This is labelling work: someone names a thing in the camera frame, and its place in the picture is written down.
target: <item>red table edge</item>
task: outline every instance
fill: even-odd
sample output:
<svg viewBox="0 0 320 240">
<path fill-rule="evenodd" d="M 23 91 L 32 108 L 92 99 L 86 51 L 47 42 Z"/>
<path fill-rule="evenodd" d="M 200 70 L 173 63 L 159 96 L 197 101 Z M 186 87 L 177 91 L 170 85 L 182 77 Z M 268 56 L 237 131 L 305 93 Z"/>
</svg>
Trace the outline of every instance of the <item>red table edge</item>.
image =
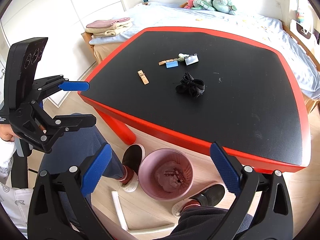
<svg viewBox="0 0 320 240">
<path fill-rule="evenodd" d="M 300 127 L 301 127 L 301 135 L 302 135 L 302 164 L 301 165 L 294 165 L 289 163 L 283 163 L 279 161 L 270 160 L 267 158 L 251 155 L 248 153 L 243 153 L 237 150 L 225 148 L 226 152 L 230 155 L 236 156 L 238 160 L 243 165 L 251 165 L 255 167 L 255 170 L 261 171 L 273 171 L 275 169 L 279 169 L 282 172 L 289 171 L 289 172 L 296 172 L 299 171 L 305 167 L 307 167 L 310 163 L 311 158 L 311 135 L 310 135 L 310 128 L 309 128 L 309 121 L 308 121 L 308 114 L 307 109 L 304 104 L 302 92 L 299 88 L 298 82 L 290 69 L 290 66 L 288 65 L 287 61 L 284 59 L 283 55 L 260 42 L 250 40 L 248 38 L 238 36 L 232 33 L 225 33 L 221 31 L 216 30 L 209 30 L 209 29 L 202 29 L 202 28 L 193 28 L 193 27 L 151 27 L 146 28 L 140 31 L 139 33 L 132 36 L 130 39 L 125 41 L 123 44 L 121 44 L 118 48 L 116 48 L 108 57 L 106 57 L 93 71 L 92 73 L 86 78 L 85 81 L 90 82 L 92 78 L 99 73 L 99 71 L 111 60 L 114 56 L 116 56 L 123 48 L 125 48 L 128 44 L 130 44 L 132 41 L 134 41 L 136 38 L 138 38 L 141 34 L 147 32 L 147 31 L 171 31 L 171 32 L 202 32 L 207 33 L 223 38 L 228 38 L 232 40 L 237 40 L 240 42 L 244 42 L 256 47 L 264 48 L 271 50 L 272 52 L 276 53 L 284 67 L 284 70 L 287 74 L 287 77 L 289 79 L 299 114 L 300 119 Z M 80 94 L 81 98 L 88 103 L 89 105 L 92 105 L 94 108 L 102 111 L 103 113 L 106 113 L 110 115 L 111 117 L 114 117 L 115 119 L 124 122 L 138 130 L 141 130 L 145 133 L 148 133 L 150 135 L 153 135 L 159 139 L 162 139 L 164 141 L 173 143 L 175 145 L 205 154 L 210 155 L 209 148 L 211 143 L 179 133 L 172 131 L 170 129 L 164 128 L 162 126 L 147 122 L 143 119 L 131 116 L 129 114 L 123 113 L 119 110 L 113 109 L 109 106 L 105 106 L 99 102 L 96 102 L 90 98 L 87 98 Z"/>
</svg>

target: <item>pink trash can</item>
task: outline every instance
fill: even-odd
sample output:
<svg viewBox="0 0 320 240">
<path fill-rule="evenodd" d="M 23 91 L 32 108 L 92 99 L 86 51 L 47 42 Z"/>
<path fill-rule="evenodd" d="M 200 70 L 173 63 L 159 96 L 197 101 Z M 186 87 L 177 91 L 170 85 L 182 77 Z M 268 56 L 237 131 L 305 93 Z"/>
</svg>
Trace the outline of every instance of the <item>pink trash can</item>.
<svg viewBox="0 0 320 240">
<path fill-rule="evenodd" d="M 186 182 L 174 192 L 166 192 L 155 179 L 156 170 L 163 164 L 175 161 L 183 168 L 183 174 Z M 151 152 L 142 161 L 138 179 L 145 193 L 151 198 L 162 201 L 176 200 L 184 196 L 191 188 L 193 183 L 194 171 L 193 166 L 187 156 L 175 149 L 163 148 Z"/>
</svg>

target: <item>blue gripper pad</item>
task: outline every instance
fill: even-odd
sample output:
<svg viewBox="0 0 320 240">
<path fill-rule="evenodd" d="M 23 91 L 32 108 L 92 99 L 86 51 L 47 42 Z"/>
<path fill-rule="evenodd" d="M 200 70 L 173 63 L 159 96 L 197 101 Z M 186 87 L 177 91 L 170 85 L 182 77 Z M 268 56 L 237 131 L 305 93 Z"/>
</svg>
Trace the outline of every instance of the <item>blue gripper pad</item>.
<svg viewBox="0 0 320 240">
<path fill-rule="evenodd" d="M 87 91 L 89 83 L 85 81 L 66 81 L 59 85 L 63 91 Z"/>
<path fill-rule="evenodd" d="M 106 144 L 82 176 L 81 193 L 83 196 L 87 196 L 94 191 L 111 160 L 111 156 L 111 146 Z"/>
<path fill-rule="evenodd" d="M 211 144 L 210 157 L 220 176 L 222 177 L 222 180 L 228 191 L 234 193 L 236 196 L 239 196 L 241 193 L 240 177 L 218 144 Z"/>
</svg>

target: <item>green stuffed toy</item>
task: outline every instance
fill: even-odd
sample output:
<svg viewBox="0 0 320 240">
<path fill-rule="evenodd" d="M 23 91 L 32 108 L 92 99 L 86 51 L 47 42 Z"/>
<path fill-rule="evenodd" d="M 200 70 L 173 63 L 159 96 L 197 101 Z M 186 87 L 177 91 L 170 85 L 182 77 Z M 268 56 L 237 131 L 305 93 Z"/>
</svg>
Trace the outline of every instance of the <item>green stuffed toy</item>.
<svg viewBox="0 0 320 240">
<path fill-rule="evenodd" d="M 216 9 L 212 6 L 211 0 L 194 0 L 193 10 L 209 10 L 209 11 L 216 11 Z"/>
<path fill-rule="evenodd" d="M 237 7 L 233 5 L 232 0 L 213 0 L 212 5 L 218 12 L 236 15 Z"/>
</svg>

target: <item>leg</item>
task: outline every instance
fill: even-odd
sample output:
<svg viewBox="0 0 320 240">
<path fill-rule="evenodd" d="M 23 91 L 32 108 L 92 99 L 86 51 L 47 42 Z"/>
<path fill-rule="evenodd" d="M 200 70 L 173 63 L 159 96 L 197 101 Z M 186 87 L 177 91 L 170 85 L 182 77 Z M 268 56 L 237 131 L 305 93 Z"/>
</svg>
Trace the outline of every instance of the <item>leg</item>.
<svg viewBox="0 0 320 240">
<path fill-rule="evenodd" d="M 219 225 L 227 209 L 210 206 L 189 207 L 181 212 L 178 226 L 162 240 L 207 239 Z M 237 233 L 249 228 L 252 216 L 246 215 Z"/>
<path fill-rule="evenodd" d="M 180 216 L 178 226 L 169 236 L 161 240 L 207 239 L 228 212 L 226 209 L 214 207 L 224 195 L 224 186 L 213 183 L 199 193 L 175 204 L 172 214 Z M 246 230 L 251 220 L 252 216 L 247 215 L 238 233 Z"/>
<path fill-rule="evenodd" d="M 107 141 L 97 127 L 81 128 L 77 132 L 68 132 L 58 138 L 50 154 L 45 154 L 39 171 L 47 170 L 50 174 L 65 172 L 70 166 L 79 166 L 82 161 L 94 155 L 103 143 Z M 124 168 L 114 151 L 112 151 L 110 165 L 107 166 L 103 176 L 119 179 L 124 176 Z M 67 194 L 60 192 L 60 199 L 69 221 L 81 232 L 82 229 L 71 208 Z M 91 204 L 91 195 L 86 199 Z"/>
<path fill-rule="evenodd" d="M 126 124 L 97 109 L 95 110 L 125 144 L 134 144 L 136 141 L 136 135 L 126 126 Z"/>
<path fill-rule="evenodd" d="M 77 132 L 65 133 L 53 145 L 52 152 L 44 155 L 39 171 L 47 170 L 50 174 L 57 174 L 67 171 L 70 166 L 79 166 L 86 157 L 94 155 L 103 143 L 106 143 L 106 140 L 95 126 L 81 128 Z M 137 181 L 133 181 L 134 173 L 138 172 L 143 158 L 144 148 L 138 145 L 131 145 L 124 154 L 124 166 L 115 152 L 112 151 L 111 161 L 106 167 L 103 176 L 121 181 L 121 186 L 124 190 L 128 189 L 127 191 L 132 192 L 137 187 L 135 185 Z M 74 215 L 66 193 L 60 192 L 60 198 L 70 222 L 81 232 L 82 229 Z M 87 195 L 86 199 L 91 204 L 91 195 Z"/>
</svg>

